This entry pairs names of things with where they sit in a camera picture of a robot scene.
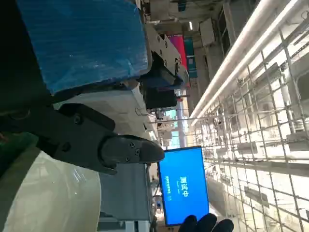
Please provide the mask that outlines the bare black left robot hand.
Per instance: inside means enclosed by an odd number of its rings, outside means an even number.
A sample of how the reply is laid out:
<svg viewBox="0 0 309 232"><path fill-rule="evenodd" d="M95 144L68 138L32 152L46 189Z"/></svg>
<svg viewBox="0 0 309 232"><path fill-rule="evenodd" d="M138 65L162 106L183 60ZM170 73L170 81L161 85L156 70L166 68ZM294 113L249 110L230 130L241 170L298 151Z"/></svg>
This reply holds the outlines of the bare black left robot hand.
<svg viewBox="0 0 309 232"><path fill-rule="evenodd" d="M130 0L0 3L0 130L28 132L52 158L109 175L117 164L164 159L156 143L69 99L127 89L172 89L188 72L167 36Z"/></svg>

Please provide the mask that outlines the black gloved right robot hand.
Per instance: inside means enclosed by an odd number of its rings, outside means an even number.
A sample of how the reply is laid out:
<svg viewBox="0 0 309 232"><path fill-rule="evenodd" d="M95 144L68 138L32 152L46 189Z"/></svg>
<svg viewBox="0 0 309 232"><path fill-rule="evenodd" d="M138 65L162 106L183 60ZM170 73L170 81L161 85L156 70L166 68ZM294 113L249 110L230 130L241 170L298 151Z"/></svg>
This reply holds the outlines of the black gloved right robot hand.
<svg viewBox="0 0 309 232"><path fill-rule="evenodd" d="M179 232L232 232L234 223L230 219L217 222L217 216L208 213L200 220L194 215L189 215L179 227Z"/></svg>

